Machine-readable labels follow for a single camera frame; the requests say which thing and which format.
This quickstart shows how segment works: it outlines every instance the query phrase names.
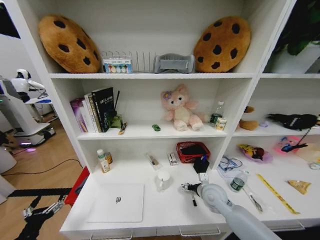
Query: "brown plush toy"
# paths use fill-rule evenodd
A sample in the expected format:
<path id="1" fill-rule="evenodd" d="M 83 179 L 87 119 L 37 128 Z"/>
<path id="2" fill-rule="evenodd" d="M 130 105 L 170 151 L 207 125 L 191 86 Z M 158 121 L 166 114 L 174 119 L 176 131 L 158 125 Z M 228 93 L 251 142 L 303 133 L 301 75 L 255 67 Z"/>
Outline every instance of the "brown plush toy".
<path id="1" fill-rule="evenodd" d="M 47 15 L 39 22 L 38 31 L 47 53 L 68 72 L 96 73 L 101 68 L 95 43 L 71 19 Z"/>
<path id="2" fill-rule="evenodd" d="M 244 112 L 245 113 L 252 113 L 255 110 L 254 107 L 252 106 L 246 106 Z M 246 129 L 246 130 L 250 130 L 253 131 L 258 127 L 259 123 L 258 121 L 244 121 L 242 119 L 240 119 L 238 126 L 240 128 Z"/>
<path id="3" fill-rule="evenodd" d="M 227 16 L 217 20 L 203 32 L 194 48 L 196 71 L 229 71 L 245 56 L 250 39 L 250 26 L 242 17 Z"/>

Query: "black book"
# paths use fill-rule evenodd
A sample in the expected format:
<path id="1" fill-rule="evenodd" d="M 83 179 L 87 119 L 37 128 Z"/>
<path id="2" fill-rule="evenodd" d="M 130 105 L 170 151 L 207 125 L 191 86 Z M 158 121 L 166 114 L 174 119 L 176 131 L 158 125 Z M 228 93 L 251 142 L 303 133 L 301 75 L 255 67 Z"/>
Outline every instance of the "black book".
<path id="1" fill-rule="evenodd" d="M 94 108 L 98 117 L 101 132 L 105 133 L 111 125 L 114 111 L 114 88 L 104 88 L 92 92 Z"/>

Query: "shelving unit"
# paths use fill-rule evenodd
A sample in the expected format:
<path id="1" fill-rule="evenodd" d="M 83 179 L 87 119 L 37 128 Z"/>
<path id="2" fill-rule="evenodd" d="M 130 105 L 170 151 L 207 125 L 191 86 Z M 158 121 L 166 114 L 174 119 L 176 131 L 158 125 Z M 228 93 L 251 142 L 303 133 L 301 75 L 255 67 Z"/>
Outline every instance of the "shelving unit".
<path id="1" fill-rule="evenodd" d="M 198 182 L 198 177 L 189 164 L 170 168 L 166 159 L 166 153 L 175 151 L 176 144 L 183 141 L 203 142 L 211 152 L 208 170 L 210 181 L 226 189 L 235 204 L 244 206 L 268 226 L 271 227 L 271 222 L 277 228 L 319 224 L 320 216 L 309 209 L 302 207 L 299 216 L 289 214 L 285 208 L 282 209 L 277 199 L 272 200 L 266 189 L 257 190 L 261 186 L 257 180 L 252 180 L 253 190 L 258 191 L 261 197 L 272 200 L 276 210 L 279 210 L 276 214 L 258 215 L 248 197 L 243 192 L 233 193 L 228 190 L 216 171 L 224 154 L 239 157 L 239 153 L 235 151 L 236 143 L 259 145 L 269 150 L 280 136 L 304 134 L 276 123 L 254 131 L 236 130 L 241 118 L 264 121 L 266 114 L 270 113 L 320 113 L 319 74 L 263 73 L 294 4 L 295 0 L 202 0 L 201 3 L 195 0 L 8 1 L 7 8 L 30 59 L 52 98 L 54 108 L 81 164 L 87 166 L 91 173 L 61 231 L 71 239 L 89 239 L 91 234 L 95 238 L 119 238 L 127 235 L 128 229 L 132 229 L 134 237 L 179 234 L 181 229 L 202 233 L 208 231 L 208 228 L 213 231 L 217 226 L 221 231 L 228 231 L 223 217 L 209 212 L 200 200 L 197 201 L 197 209 L 188 211 L 191 199 L 178 188 L 182 183 Z M 62 14 L 76 21 L 101 51 L 145 51 L 158 55 L 172 52 L 188 55 L 192 53 L 203 30 L 225 16 L 242 16 L 248 21 L 251 43 L 240 64 L 227 73 L 65 73 L 47 55 L 38 35 L 39 20 L 52 13 Z M 161 106 L 160 93 L 173 90 L 181 83 L 189 87 L 191 99 L 199 101 L 197 112 L 210 112 L 214 102 L 225 102 L 224 117 L 227 124 L 224 131 L 216 131 L 206 124 L 200 131 L 189 129 L 179 132 L 171 122 L 163 121 L 165 110 Z M 115 93 L 120 91 L 117 111 L 128 122 L 123 135 L 118 135 L 118 129 L 110 129 L 106 133 L 81 133 L 78 128 L 70 101 L 101 87 L 113 87 Z M 255 107 L 253 113 L 243 114 L 247 104 Z M 158 124 L 161 131 L 153 131 L 153 124 Z M 320 130 L 314 129 L 306 139 L 318 143 L 319 134 Z M 99 171 L 96 156 L 99 148 L 112 153 L 114 163 L 108 174 Z M 155 172 L 144 157 L 144 153 L 148 151 L 152 151 L 163 162 L 164 168 L 171 172 L 174 179 L 174 186 L 163 195 L 155 192 L 152 183 Z M 281 177 L 287 164 L 290 172 Z M 306 166 L 297 156 L 291 163 L 289 157 L 276 156 L 274 162 L 266 165 L 266 168 L 255 168 L 255 164 L 246 161 L 244 165 L 267 177 L 269 174 L 277 174 L 276 179 L 279 181 L 285 181 L 284 178 L 289 177 L 289 173 L 292 178 L 302 177 L 298 173 L 302 165 Z M 314 181 L 315 186 L 319 182 L 313 172 L 304 169 L 301 173 L 313 176 L 310 181 Z M 86 222 L 83 208 L 98 186 L 112 182 L 144 183 L 145 209 L 142 222 Z M 294 198 L 295 190 L 287 191 L 285 184 L 275 187 L 285 194 L 288 201 L 293 199 L 295 206 L 300 207 L 300 202 Z M 319 198 L 314 191 L 310 189 L 312 193 L 306 196 L 307 204 L 313 203 L 311 197 Z M 169 199 L 175 199 L 177 207 L 168 207 L 165 203 Z"/>

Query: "white wall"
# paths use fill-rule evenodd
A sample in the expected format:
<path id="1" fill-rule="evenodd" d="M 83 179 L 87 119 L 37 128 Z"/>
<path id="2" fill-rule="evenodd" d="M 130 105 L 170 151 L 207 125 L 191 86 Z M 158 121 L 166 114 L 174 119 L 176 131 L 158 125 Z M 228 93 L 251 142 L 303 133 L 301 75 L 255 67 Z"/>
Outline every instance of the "white wall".
<path id="1" fill-rule="evenodd" d="M 33 81 L 42 83 L 21 40 L 0 34 L 0 75 L 6 79 L 15 78 L 17 69 L 28 70 Z M 29 96 L 36 98 L 39 96 L 39 93 L 29 92 Z M 41 115 L 52 111 L 51 107 L 46 104 L 36 104 L 36 106 Z M 5 132 L 11 128 L 10 123 L 0 112 L 0 131 Z"/>

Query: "red basket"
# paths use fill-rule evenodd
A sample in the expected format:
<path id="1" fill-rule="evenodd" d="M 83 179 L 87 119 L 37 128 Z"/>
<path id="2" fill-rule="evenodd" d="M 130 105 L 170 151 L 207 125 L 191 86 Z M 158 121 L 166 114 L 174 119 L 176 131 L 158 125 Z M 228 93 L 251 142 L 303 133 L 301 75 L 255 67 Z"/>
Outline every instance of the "red basket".
<path id="1" fill-rule="evenodd" d="M 208 150 L 208 148 L 206 147 L 206 145 L 204 145 L 202 142 L 200 141 L 184 141 L 184 142 L 178 142 L 176 144 L 176 152 L 178 153 L 178 156 L 180 158 L 180 161 L 183 164 L 194 164 L 195 160 L 197 158 L 201 158 L 203 156 L 203 154 L 191 154 L 191 155 L 186 155 L 183 154 L 181 152 L 182 149 L 191 147 L 192 145 L 199 145 L 201 146 L 204 151 L 206 152 L 206 157 L 207 159 L 209 159 L 210 157 L 210 151 Z"/>

